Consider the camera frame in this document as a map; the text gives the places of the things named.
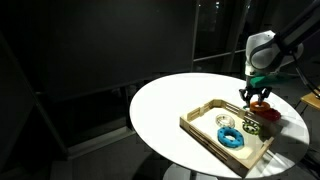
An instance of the blue toy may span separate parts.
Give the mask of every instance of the blue toy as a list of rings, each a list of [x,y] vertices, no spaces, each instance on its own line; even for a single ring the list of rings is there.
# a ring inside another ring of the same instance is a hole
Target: blue toy
[[[226,136],[234,137],[234,140],[228,139]],[[242,134],[231,127],[223,127],[218,130],[219,142],[229,148],[237,148],[244,145],[244,139]]]

